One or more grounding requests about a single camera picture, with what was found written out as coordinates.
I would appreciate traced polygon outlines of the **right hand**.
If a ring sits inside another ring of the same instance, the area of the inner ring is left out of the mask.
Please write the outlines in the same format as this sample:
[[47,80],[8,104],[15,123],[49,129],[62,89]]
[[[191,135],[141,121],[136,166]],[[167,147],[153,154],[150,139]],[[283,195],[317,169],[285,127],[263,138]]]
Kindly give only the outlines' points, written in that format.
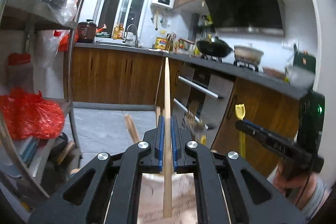
[[310,199],[317,186],[318,175],[316,173],[301,174],[287,180],[282,175],[283,170],[284,166],[282,162],[279,162],[273,179],[273,186],[283,194],[285,194],[288,189],[299,188],[299,193],[296,199],[298,200],[299,197],[301,197],[300,200]]

